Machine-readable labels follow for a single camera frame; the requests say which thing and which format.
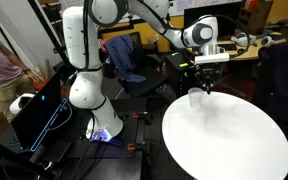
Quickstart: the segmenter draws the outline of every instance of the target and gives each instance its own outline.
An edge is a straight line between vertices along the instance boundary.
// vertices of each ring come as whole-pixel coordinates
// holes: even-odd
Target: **monitor screen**
[[[184,26],[190,25],[192,22],[204,15],[219,14],[229,16],[233,20],[237,20],[241,9],[242,2],[220,4],[214,6],[197,7],[184,10]],[[225,18],[219,17],[218,21],[218,37],[233,36],[236,25]]]
[[[61,85],[60,76],[57,73],[21,109],[12,121],[22,148],[31,148],[36,143],[60,103]]]

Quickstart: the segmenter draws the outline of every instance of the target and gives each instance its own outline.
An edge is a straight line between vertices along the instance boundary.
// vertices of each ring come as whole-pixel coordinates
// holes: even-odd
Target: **office chair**
[[[156,54],[145,55],[139,32],[130,33],[129,36],[134,47],[132,56],[134,57],[135,69],[133,73],[145,77],[146,80],[142,82],[128,82],[119,77],[118,82],[131,97],[144,97],[154,92],[166,82],[166,76],[161,73],[163,61]],[[157,64],[159,72],[155,67],[148,64]]]
[[[261,69],[253,104],[288,127],[288,42],[259,50]]]

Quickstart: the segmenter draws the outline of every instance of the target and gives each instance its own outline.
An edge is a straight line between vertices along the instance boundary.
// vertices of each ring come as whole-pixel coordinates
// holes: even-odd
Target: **white round table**
[[[165,112],[162,132],[175,161],[198,180],[280,180],[288,173],[288,142],[277,124],[251,103],[224,93],[188,95]]]

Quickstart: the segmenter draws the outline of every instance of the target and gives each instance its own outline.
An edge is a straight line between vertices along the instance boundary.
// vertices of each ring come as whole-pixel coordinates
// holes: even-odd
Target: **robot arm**
[[[169,9],[168,0],[86,0],[85,4],[88,4],[87,9],[71,7],[64,11],[63,30],[69,61],[77,69],[69,100],[74,106],[93,112],[86,132],[86,136],[92,140],[108,142],[123,128],[109,99],[101,93],[103,75],[95,24],[111,27],[126,12],[134,13],[177,48],[199,47],[203,54],[199,63],[229,60],[228,55],[218,53],[215,17],[204,16],[185,29],[176,29],[165,19]],[[85,15],[85,10],[89,10],[91,20]]]

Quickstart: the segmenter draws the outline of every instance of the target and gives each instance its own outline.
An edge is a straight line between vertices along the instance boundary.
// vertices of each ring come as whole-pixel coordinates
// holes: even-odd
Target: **person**
[[[14,116],[9,107],[17,96],[35,93],[32,81],[39,79],[0,41],[0,110],[9,122]]]

